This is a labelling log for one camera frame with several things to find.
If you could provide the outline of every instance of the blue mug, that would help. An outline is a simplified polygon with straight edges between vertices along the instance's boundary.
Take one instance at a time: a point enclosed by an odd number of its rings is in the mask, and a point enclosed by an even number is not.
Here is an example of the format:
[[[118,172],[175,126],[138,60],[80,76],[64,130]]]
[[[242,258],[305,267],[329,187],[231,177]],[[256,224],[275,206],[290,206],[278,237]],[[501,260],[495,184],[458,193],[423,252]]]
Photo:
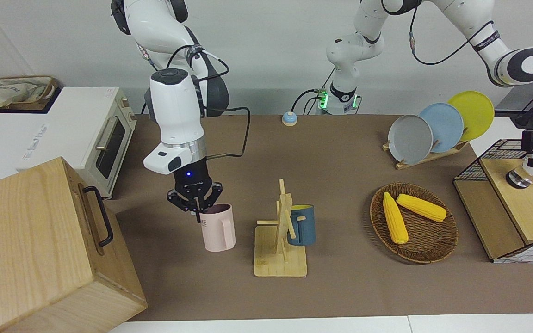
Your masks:
[[[316,242],[316,220],[314,219],[314,206],[311,204],[298,204],[291,207],[291,223],[296,232],[292,239],[287,233],[287,242],[291,245],[311,245]]]

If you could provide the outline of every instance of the woven basket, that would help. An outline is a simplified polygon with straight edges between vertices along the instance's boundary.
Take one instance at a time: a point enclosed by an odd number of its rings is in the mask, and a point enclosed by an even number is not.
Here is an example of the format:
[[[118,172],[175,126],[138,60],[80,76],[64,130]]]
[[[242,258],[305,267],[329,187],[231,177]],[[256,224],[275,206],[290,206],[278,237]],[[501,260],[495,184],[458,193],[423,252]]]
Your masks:
[[[409,233],[409,241],[406,244],[394,244],[385,221],[384,192],[391,194],[394,199],[403,193],[427,200],[444,207],[448,215],[443,222],[435,222],[398,205]],[[385,246],[403,259],[415,263],[430,264],[443,260],[453,252],[458,243],[458,228],[450,210],[435,194],[420,186],[392,183],[380,188],[372,199],[370,217],[376,234]]]

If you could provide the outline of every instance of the wooden mug holder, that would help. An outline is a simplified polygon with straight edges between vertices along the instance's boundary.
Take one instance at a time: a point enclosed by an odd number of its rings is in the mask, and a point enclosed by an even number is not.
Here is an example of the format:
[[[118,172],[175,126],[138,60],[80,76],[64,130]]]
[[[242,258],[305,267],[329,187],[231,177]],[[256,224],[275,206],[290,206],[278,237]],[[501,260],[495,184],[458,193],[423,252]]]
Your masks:
[[[467,128],[464,129],[462,135],[464,135],[464,133],[466,133],[466,130],[468,130]],[[431,147],[431,149],[433,149],[440,141],[439,140],[436,140],[435,142],[433,142],[433,146]],[[427,155],[427,157],[418,162],[418,163],[415,163],[415,164],[406,164],[404,162],[404,160],[401,160],[399,161],[397,164],[396,164],[396,169],[398,170],[402,170],[402,169],[406,169],[406,168],[410,168],[410,167],[414,167],[415,165],[419,165],[419,164],[423,164],[423,163],[427,163],[427,162],[430,162],[432,160],[437,160],[439,158],[443,158],[443,157],[446,157],[446,156],[450,156],[452,154],[456,154],[456,153],[459,153],[467,144],[468,144],[469,141],[460,141],[457,143],[457,145],[455,145],[452,149],[450,150],[447,150],[446,152],[442,152],[442,153],[429,153]],[[390,149],[390,141],[388,140],[385,144],[383,144],[383,146],[381,146],[381,149],[383,149],[384,151],[387,151]]]
[[[281,194],[277,201],[277,220],[256,221],[254,229],[254,275],[258,277],[305,277],[307,262],[305,247],[291,245],[287,233],[296,238],[291,223],[291,194],[285,193],[283,179],[279,179]]]

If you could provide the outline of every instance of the yellow plate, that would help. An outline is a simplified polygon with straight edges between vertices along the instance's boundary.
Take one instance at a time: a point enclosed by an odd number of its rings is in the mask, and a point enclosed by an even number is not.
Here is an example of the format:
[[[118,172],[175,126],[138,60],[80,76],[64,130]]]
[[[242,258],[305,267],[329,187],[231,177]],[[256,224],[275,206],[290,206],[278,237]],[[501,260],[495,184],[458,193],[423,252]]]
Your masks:
[[[462,115],[465,132],[461,141],[469,141],[483,135],[495,118],[493,103],[489,97],[478,91],[457,93],[448,103],[457,108]]]

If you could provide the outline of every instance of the oven window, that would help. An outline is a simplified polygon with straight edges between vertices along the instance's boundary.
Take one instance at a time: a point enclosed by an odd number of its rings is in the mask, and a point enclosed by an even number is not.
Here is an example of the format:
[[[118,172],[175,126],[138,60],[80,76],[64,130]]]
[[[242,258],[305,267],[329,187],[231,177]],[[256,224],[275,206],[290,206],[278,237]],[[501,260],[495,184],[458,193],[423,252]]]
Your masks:
[[[116,160],[121,143],[123,142],[124,134],[125,130],[123,124],[117,119],[116,126],[112,131],[112,135],[110,135],[106,150],[102,150],[98,155],[98,160],[96,160],[96,168],[102,173],[105,179],[108,179],[110,176],[110,171],[112,171],[112,166],[114,166],[114,161]]]

